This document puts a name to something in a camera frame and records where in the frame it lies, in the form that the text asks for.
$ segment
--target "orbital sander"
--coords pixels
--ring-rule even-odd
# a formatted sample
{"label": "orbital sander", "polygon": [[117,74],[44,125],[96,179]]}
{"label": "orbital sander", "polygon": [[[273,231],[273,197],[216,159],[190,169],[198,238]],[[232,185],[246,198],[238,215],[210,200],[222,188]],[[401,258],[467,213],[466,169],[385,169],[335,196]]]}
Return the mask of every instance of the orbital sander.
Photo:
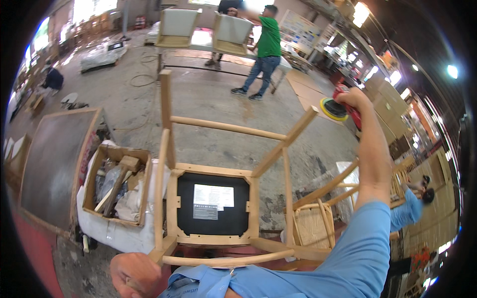
{"label": "orbital sander", "polygon": [[325,115],[336,121],[345,121],[346,119],[348,119],[348,115],[350,115],[358,130],[361,130],[361,114],[355,108],[351,107],[346,103],[339,104],[334,101],[338,94],[349,93],[349,91],[350,89],[345,85],[337,84],[333,92],[333,98],[323,98],[320,101],[320,107],[325,113]]}

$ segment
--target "white chair back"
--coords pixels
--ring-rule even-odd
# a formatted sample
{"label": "white chair back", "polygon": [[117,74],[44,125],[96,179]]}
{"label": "white chair back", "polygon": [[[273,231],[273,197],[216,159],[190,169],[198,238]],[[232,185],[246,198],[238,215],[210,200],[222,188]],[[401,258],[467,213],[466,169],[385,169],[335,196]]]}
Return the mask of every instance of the white chair back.
{"label": "white chair back", "polygon": [[163,10],[160,34],[163,36],[192,36],[198,14],[197,10]]}
{"label": "white chair back", "polygon": [[236,44],[244,44],[247,42],[253,27],[252,22],[225,14],[217,17],[220,18],[220,22],[217,22],[218,28],[214,29],[215,37],[218,41],[227,41]]}

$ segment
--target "sticker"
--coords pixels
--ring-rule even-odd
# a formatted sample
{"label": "sticker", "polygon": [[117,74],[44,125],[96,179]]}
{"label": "sticker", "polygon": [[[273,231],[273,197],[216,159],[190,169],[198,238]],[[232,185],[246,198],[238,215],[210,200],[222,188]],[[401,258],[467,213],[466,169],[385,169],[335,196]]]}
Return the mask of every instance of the sticker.
{"label": "sticker", "polygon": [[218,220],[217,205],[194,204],[194,219]]}
{"label": "sticker", "polygon": [[234,206],[234,188],[194,184],[194,204],[216,205],[218,211]]}

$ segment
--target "yellow sanding pad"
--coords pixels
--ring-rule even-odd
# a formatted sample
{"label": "yellow sanding pad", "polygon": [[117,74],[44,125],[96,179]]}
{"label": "yellow sanding pad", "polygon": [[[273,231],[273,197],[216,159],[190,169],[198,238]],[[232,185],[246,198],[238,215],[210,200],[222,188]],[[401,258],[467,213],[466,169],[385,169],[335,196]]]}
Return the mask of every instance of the yellow sanding pad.
{"label": "yellow sanding pad", "polygon": [[348,114],[346,114],[344,117],[336,117],[335,115],[331,114],[328,110],[326,110],[325,103],[327,103],[330,100],[333,100],[333,98],[325,97],[320,101],[320,107],[323,113],[335,121],[345,121],[346,119],[348,119]]}

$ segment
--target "dark board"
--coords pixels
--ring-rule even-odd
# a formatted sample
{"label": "dark board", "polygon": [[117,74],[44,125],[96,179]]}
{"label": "dark board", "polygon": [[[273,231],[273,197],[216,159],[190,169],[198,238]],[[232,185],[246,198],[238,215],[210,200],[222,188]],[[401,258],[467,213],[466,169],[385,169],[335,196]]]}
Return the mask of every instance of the dark board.
{"label": "dark board", "polygon": [[95,114],[88,111],[43,118],[27,157],[21,206],[66,231],[70,231],[76,166]]}
{"label": "dark board", "polygon": [[[228,186],[234,188],[234,207],[218,212],[218,220],[194,219],[194,184]],[[249,200],[249,185],[242,178],[185,173],[177,180],[177,195],[181,207],[177,209],[177,226],[186,235],[242,235],[249,226],[245,206]]]}

